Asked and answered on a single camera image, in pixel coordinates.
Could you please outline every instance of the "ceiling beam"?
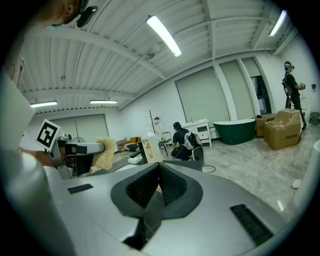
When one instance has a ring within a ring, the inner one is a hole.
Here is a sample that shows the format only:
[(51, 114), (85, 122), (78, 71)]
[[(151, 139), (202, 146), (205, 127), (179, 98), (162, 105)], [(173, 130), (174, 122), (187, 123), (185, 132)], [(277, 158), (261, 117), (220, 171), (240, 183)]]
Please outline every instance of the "ceiling beam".
[(95, 46), (105, 48), (124, 57), (127, 57), (128, 59), (139, 63), (142, 67), (153, 72), (160, 78), (166, 79), (165, 74), (160, 69), (153, 66), (147, 60), (141, 58), (141, 56), (139, 56), (137, 53), (100, 35), (68, 27), (58, 27), (54, 30), (50, 30), (44, 27), (33, 27), (26, 33), (25, 39), (32, 39), (34, 37), (63, 38), (93, 44)]
[[(224, 56), (228, 56), (228, 55), (240, 54), (240, 53), (249, 53), (249, 52), (257, 52), (257, 51), (270, 51), (270, 50), (273, 50), (273, 48), (267, 48), (267, 49), (265, 49), (265, 48), (251, 49), (251, 48), (246, 48), (246, 47), (245, 48), (243, 48), (243, 47), (230, 48), (229, 52), (228, 51), (221, 52), (221, 53), (217, 52), (216, 61), (218, 61), (218, 58), (221, 58), (221, 57), (224, 57)], [(144, 86), (140, 91), (138, 91), (135, 94), (135, 96), (136, 96), (135, 99), (126, 100), (121, 105), (119, 105), (117, 108), (119, 110), (124, 109), (131, 102), (133, 102), (134, 100), (138, 99), (140, 96), (144, 95), (145, 93), (147, 93), (148, 91), (150, 91), (154, 87), (164, 83), (165, 81), (168, 81), (169, 79), (173, 79), (173, 82), (174, 82), (174, 81), (180, 80), (182, 78), (185, 78), (185, 77), (187, 77), (187, 76), (189, 76), (191, 74), (194, 74), (194, 73), (196, 73), (198, 71), (201, 71), (201, 70), (207, 69), (209, 67), (212, 67), (211, 60), (212, 60), (211, 57), (202, 56), (198, 60), (191, 61), (190, 63), (185, 65), (180, 70), (175, 70), (172, 74), (169, 74), (166, 80), (150, 83), (150, 84)]]
[(36, 113), (33, 116), (33, 120), (39, 119), (64, 119), (64, 118), (75, 118), (90, 115), (104, 115), (109, 111), (118, 112), (117, 107), (95, 107), (95, 108), (82, 108), (82, 109), (69, 109), (60, 111), (47, 111), (46, 113)]
[(293, 28), (272, 55), (275, 56), (280, 54), (288, 45), (290, 45), (298, 37), (298, 35), (298, 30), (296, 28)]
[(205, 19), (209, 22), (207, 26), (209, 31), (210, 52), (212, 55), (212, 60), (214, 61), (216, 58), (217, 26), (215, 22), (210, 22), (215, 18), (212, 1), (209, 2), (209, 0), (202, 0), (202, 5), (205, 13)]
[[(262, 18), (271, 18), (272, 13), (277, 12), (277, 11), (279, 11), (279, 8), (277, 8), (273, 2), (266, 1), (261, 17)], [(256, 31), (255, 31), (253, 38), (251, 40), (251, 43), (250, 43), (252, 49), (257, 48), (258, 43), (262, 39), (262, 36), (265, 34), (266, 30), (268, 30), (268, 29), (271, 29), (270, 21), (267, 19), (260, 20), (259, 25), (256, 28)]]
[(47, 99), (51, 97), (61, 95), (97, 95), (103, 97), (120, 97), (127, 99), (135, 99), (136, 97), (130, 93), (122, 93), (116, 91), (107, 91), (101, 89), (86, 89), (86, 88), (74, 88), (74, 89), (50, 89), (50, 90), (36, 90), (23, 92), (23, 95), (27, 100), (34, 99)]
[(215, 18), (212, 20), (208, 20), (208, 21), (187, 27), (183, 30), (180, 30), (174, 34), (174, 38), (185, 35), (185, 34), (191, 32), (191, 31), (194, 31), (196, 29), (202, 28), (210, 23), (219, 24), (219, 23), (227, 23), (227, 22), (261, 21), (261, 20), (269, 21), (271, 24), (275, 23), (275, 21), (271, 18), (253, 17), (253, 16), (232, 16), (232, 17)]

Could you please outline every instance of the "black backpack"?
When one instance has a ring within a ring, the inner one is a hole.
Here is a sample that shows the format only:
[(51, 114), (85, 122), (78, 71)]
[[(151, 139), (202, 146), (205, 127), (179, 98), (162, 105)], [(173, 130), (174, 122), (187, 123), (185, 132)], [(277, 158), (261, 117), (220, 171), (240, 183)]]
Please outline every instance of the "black backpack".
[(288, 75), (288, 73), (286, 73), (284, 79), (282, 79), (282, 85), (283, 85), (283, 89), (284, 89), (286, 96), (289, 97), (292, 94), (292, 89), (288, 85), (287, 75)]

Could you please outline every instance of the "cardboard box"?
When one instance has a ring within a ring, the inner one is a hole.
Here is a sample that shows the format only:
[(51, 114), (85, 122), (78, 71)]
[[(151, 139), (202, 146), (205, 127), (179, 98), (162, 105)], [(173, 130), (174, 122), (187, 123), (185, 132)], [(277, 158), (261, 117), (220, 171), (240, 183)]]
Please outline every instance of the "cardboard box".
[(299, 110), (289, 108), (280, 110), (274, 120), (264, 123), (264, 141), (273, 150), (298, 144), (301, 123)]
[(261, 118), (255, 118), (256, 136), (265, 136), (265, 122), (272, 121), (276, 117), (276, 113), (261, 115)]

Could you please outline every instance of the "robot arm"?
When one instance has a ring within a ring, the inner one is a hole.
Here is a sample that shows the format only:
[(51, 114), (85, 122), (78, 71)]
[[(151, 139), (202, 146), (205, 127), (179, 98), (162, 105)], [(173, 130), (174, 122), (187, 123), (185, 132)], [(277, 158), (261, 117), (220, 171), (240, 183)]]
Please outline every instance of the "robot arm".
[(72, 142), (71, 139), (70, 134), (64, 133), (60, 126), (46, 119), (36, 139), (49, 152), (53, 166), (63, 180), (88, 173), (94, 154), (105, 150), (105, 146), (100, 143)]

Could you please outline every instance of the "man standing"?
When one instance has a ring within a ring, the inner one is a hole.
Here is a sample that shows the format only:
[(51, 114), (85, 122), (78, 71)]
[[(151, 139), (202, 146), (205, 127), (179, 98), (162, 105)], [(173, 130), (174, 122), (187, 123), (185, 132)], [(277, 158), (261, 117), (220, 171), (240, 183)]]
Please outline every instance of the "man standing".
[(291, 101), (294, 105), (294, 108), (296, 110), (299, 110), (301, 113), (301, 118), (303, 122), (303, 128), (302, 130), (305, 130), (307, 127), (307, 123), (305, 121), (305, 115), (302, 113), (302, 108), (301, 108), (301, 101), (300, 101), (300, 93), (299, 91), (304, 90), (305, 87), (299, 85), (294, 76), (291, 74), (294, 70), (294, 66), (291, 65), (290, 61), (286, 61), (284, 63), (284, 69), (285, 69), (285, 75), (284, 78), (286, 79), (287, 85), (291, 87), (292, 93), (291, 93)]

